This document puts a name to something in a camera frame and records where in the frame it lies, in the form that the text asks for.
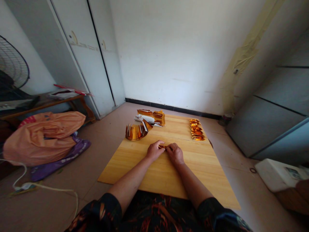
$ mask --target white plastic box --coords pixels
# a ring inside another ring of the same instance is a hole
[[[300,180],[309,179],[304,170],[271,159],[259,162],[255,168],[272,192],[294,188]]]

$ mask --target white cable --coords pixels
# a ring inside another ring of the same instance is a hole
[[[75,196],[76,196],[76,210],[75,210],[75,216],[74,218],[76,217],[77,215],[77,210],[78,210],[78,195],[77,195],[77,192],[75,192],[74,190],[72,189],[61,189],[61,188],[52,188],[52,187],[48,187],[48,186],[45,186],[45,185],[41,185],[41,184],[38,184],[38,183],[34,183],[34,182],[27,182],[27,183],[24,183],[21,187],[18,187],[18,186],[15,186],[16,183],[26,174],[27,172],[27,166],[25,164],[23,164],[22,162],[17,162],[17,161],[12,161],[12,160],[7,160],[7,159],[0,159],[0,160],[3,160],[3,161],[8,161],[8,162],[16,162],[16,163],[19,163],[21,164],[24,168],[25,168],[25,171],[24,173],[14,182],[13,184],[13,188],[17,191],[17,190],[21,190],[23,188],[23,186],[26,186],[26,185],[35,185],[35,186],[38,186],[38,187],[41,187],[41,188],[44,188],[44,189],[49,189],[49,190],[54,190],[54,191],[60,191],[60,192],[74,192]]]

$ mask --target black baseboard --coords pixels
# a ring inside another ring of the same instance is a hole
[[[210,118],[210,119],[216,119],[216,120],[219,120],[221,118],[220,115],[216,115],[216,114],[203,113],[203,112],[199,112],[199,111],[193,111],[193,110],[178,108],[178,107],[174,107],[174,106],[162,105],[162,104],[148,102],[148,101],[135,100],[135,99],[131,99],[131,98],[126,98],[126,102],[156,107],[156,108],[160,108],[160,109],[164,109],[164,110],[176,111],[176,112],[180,112],[180,113],[192,114],[192,115],[204,117],[204,118]]]

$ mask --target fan grille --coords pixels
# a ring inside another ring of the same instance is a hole
[[[29,79],[29,68],[23,56],[5,38],[0,36],[0,70],[13,80],[13,85],[5,85],[9,91],[19,89]]]

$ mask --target white wall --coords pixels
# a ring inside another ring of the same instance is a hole
[[[300,21],[303,25],[307,16],[299,9],[300,2],[304,1],[286,0],[283,13],[282,10],[277,13],[277,21],[286,23],[293,19],[288,29]],[[220,80],[265,0],[112,0],[110,3],[127,98],[224,113]],[[267,56],[273,56],[285,44],[278,38],[288,31],[284,24],[277,23],[273,29],[277,36],[271,32],[264,35],[267,38],[264,50],[261,48],[261,55],[253,60],[257,60],[256,64],[245,70],[235,87],[238,106],[265,78],[258,74],[263,61],[268,61]],[[292,41],[295,36],[289,32],[285,38]]]
[[[23,55],[29,66],[30,79],[21,89],[28,94],[40,94],[57,89],[53,86],[53,77],[4,0],[0,0],[0,22],[0,35]]]

